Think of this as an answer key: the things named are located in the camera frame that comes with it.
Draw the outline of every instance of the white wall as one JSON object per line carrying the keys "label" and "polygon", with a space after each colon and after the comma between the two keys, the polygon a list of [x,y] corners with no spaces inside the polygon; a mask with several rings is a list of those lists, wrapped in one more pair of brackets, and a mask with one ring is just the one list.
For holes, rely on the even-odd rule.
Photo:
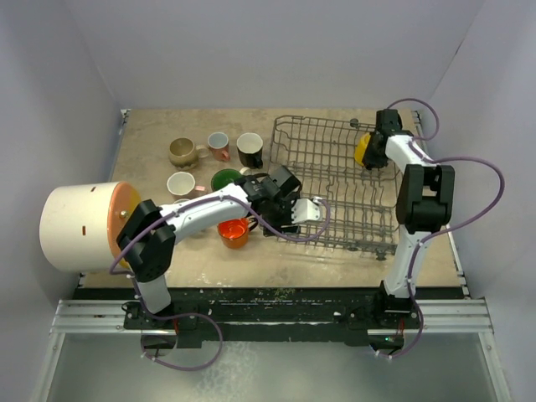
{"label": "white wall", "polygon": [[59,185],[106,180],[120,123],[61,0],[0,3],[0,399],[28,400],[57,301],[75,277],[39,246]]}
{"label": "white wall", "polygon": [[66,0],[122,107],[429,98],[483,0]]}
{"label": "white wall", "polygon": [[[536,3],[487,0],[431,98],[442,129],[430,153],[485,157],[506,176],[501,203],[455,238],[472,295],[487,299],[517,401],[536,394],[535,72]],[[484,167],[459,164],[456,173],[459,222],[491,200],[497,180]]]}

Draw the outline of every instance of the mug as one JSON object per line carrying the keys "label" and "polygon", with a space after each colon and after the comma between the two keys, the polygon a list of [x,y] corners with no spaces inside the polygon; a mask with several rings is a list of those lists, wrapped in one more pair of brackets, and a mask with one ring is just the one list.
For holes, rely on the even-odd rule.
{"label": "mug", "polygon": [[240,174],[242,176],[250,176],[253,174],[253,171],[249,167],[243,167],[240,169]]}
{"label": "mug", "polygon": [[181,170],[197,166],[200,157],[207,157],[210,151],[205,145],[195,145],[189,138],[177,138],[169,144],[169,162]]}
{"label": "mug", "polygon": [[221,190],[227,184],[231,184],[237,178],[241,178],[242,174],[234,169],[224,169],[217,172],[210,181],[212,191]]}
{"label": "mug", "polygon": [[209,150],[217,161],[228,162],[231,159],[229,155],[229,138],[224,132],[213,132],[209,135]]}
{"label": "mug", "polygon": [[195,178],[187,172],[176,172],[167,180],[167,190],[173,198],[179,200],[181,198],[192,199],[205,194],[206,188],[195,185]]}
{"label": "mug", "polygon": [[253,219],[232,219],[218,225],[218,234],[224,245],[230,249],[244,247],[250,237],[250,231],[257,225]]}
{"label": "mug", "polygon": [[187,198],[179,198],[178,200],[173,201],[173,203],[174,204],[182,204],[182,203],[187,203],[188,201],[190,201],[190,200],[187,199]]}
{"label": "mug", "polygon": [[238,157],[244,166],[262,169],[262,145],[262,138],[254,132],[246,132],[238,137],[236,142]]}

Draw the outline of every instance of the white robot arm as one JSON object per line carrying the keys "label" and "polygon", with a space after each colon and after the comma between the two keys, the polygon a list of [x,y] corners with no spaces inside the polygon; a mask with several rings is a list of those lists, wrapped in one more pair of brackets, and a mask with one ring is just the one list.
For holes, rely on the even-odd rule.
{"label": "white robot arm", "polygon": [[126,253],[149,312],[156,314],[170,305],[164,273],[171,263],[173,247],[190,235],[227,220],[244,218],[249,209],[280,232],[296,233],[296,224],[322,220],[317,204],[299,198],[299,187],[299,180],[286,167],[280,167],[262,181],[256,176],[244,176],[219,191],[183,204],[157,207],[151,200],[140,203],[117,243],[121,249],[126,248],[149,224],[167,217],[164,224]]}
{"label": "white robot arm", "polygon": [[[356,152],[367,169],[383,168],[389,160],[404,174],[396,203],[399,244],[394,264],[380,286],[384,310],[411,309],[410,291],[415,294],[415,279],[420,273],[428,244],[420,242],[448,224],[454,193],[454,169],[430,163],[425,152],[414,143],[412,134],[403,131],[396,110],[378,111],[375,131],[367,134]],[[414,256],[415,247],[420,245]]]}

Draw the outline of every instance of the white cylinder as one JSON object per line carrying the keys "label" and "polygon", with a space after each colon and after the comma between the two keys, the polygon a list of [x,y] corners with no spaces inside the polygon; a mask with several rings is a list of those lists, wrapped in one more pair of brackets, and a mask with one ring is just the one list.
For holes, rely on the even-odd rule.
{"label": "white cylinder", "polygon": [[64,272],[105,271],[119,255],[116,238],[139,203],[138,192],[125,182],[55,189],[39,225],[45,257]]}

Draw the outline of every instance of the wire dish rack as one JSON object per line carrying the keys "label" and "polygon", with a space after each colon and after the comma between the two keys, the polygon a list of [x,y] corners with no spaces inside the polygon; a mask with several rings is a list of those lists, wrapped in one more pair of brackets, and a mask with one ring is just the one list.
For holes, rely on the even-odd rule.
{"label": "wire dish rack", "polygon": [[[331,224],[314,245],[394,254],[398,223],[394,207],[399,170],[393,163],[368,171],[353,159],[359,138],[374,125],[304,116],[274,121],[268,170],[286,165],[302,182],[305,197],[321,196],[331,206]],[[301,226],[301,237],[322,222]]]}

